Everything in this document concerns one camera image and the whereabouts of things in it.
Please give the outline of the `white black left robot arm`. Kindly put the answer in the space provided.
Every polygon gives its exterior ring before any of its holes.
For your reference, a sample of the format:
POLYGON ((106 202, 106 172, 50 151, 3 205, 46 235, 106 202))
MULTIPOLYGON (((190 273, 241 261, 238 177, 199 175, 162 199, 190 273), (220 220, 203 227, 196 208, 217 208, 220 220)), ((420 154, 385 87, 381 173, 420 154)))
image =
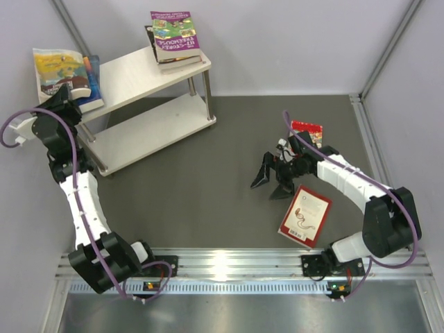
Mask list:
POLYGON ((77 141, 82 118, 69 86, 33 110, 32 133, 47 149, 49 168, 69 202, 76 245, 68 259, 71 267, 98 294, 136 274, 150 275, 157 260, 145 241, 129 244, 111 231, 101 208, 94 164, 77 141))

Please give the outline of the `blue Jane Eyre book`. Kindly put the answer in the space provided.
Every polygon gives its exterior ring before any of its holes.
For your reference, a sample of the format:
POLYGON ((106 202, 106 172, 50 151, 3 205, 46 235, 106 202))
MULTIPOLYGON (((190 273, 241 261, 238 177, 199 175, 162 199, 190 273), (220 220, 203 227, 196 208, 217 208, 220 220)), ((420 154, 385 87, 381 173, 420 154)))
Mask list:
POLYGON ((89 97, 76 99, 80 111, 85 114, 105 105, 100 91, 100 58, 91 55, 83 58, 91 94, 89 97))

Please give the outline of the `purple storey treehouse book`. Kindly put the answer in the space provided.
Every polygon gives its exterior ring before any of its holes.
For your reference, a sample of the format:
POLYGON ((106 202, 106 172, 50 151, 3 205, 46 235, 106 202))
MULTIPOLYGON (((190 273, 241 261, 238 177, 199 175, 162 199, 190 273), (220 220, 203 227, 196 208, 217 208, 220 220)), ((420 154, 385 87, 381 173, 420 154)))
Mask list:
POLYGON ((160 62, 200 56, 191 13, 151 11, 154 47, 160 62))

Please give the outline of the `light teal paperback book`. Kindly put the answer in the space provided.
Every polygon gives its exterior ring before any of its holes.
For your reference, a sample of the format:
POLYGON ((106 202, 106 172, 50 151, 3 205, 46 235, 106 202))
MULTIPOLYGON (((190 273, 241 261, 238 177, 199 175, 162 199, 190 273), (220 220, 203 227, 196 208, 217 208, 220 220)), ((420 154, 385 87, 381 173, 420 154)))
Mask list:
POLYGON ((92 92, 81 53, 65 49, 33 49, 37 95, 40 103, 67 84, 72 99, 88 98, 92 92))

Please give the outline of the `black treehouse book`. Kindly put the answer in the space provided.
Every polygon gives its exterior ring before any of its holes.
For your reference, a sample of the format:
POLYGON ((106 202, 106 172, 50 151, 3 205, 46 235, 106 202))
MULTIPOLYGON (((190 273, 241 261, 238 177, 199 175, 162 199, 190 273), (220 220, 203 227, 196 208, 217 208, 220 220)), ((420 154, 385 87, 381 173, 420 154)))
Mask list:
POLYGON ((145 29, 145 32, 147 34, 148 40, 150 42, 150 46, 151 46, 151 49, 153 51, 153 55, 155 57, 155 61, 159 65, 160 61, 159 61, 158 56, 157 56, 157 49, 156 49, 156 45, 155 45, 155 37, 154 37, 153 27, 152 26, 145 26, 144 29, 145 29))

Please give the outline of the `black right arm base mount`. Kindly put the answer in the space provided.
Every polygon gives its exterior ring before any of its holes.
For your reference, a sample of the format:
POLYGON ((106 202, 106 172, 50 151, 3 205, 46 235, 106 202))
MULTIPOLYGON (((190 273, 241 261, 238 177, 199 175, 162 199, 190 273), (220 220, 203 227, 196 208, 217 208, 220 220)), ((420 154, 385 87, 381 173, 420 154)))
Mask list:
POLYGON ((362 259, 338 265, 328 264, 322 255, 302 255, 302 275, 320 281, 321 278, 363 277, 365 275, 362 259))

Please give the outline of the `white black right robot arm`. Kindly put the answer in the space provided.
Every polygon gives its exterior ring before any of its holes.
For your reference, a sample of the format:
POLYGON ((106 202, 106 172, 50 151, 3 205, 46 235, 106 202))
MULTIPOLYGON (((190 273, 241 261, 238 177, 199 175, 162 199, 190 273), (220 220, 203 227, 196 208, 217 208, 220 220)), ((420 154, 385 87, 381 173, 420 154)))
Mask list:
POLYGON ((271 173, 277 181, 272 200, 296 194, 294 179, 313 175, 362 211, 362 230, 333 242, 325 251, 323 265, 328 273, 342 274, 355 259, 385 258, 407 246, 418 249, 422 230, 413 194, 405 187, 394 189, 373 180, 331 146, 317 147, 307 131, 280 140, 276 153, 264 154, 251 188, 268 183, 271 173))

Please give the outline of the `red Edward Tulane book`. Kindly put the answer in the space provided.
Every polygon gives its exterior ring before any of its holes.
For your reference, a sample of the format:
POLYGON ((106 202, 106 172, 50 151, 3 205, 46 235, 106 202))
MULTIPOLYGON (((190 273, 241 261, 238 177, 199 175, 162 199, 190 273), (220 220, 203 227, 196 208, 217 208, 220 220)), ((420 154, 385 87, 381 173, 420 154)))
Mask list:
POLYGON ((304 246, 315 248, 332 201, 300 185, 277 233, 304 246))

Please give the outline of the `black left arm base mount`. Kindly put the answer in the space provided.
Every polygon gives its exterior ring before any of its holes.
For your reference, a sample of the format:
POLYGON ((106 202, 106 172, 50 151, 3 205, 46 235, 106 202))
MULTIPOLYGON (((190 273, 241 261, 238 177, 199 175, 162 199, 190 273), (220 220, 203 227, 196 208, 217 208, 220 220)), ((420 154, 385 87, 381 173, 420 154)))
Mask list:
MULTIPOLYGON (((171 266, 172 277, 177 276, 178 272, 178 262, 179 257, 177 255, 156 255, 155 262, 166 262, 171 266)), ((134 275, 138 278, 160 278, 161 275, 167 277, 169 274, 169 268, 166 264, 153 264, 150 265, 151 261, 148 259, 142 263, 142 270, 134 275)))

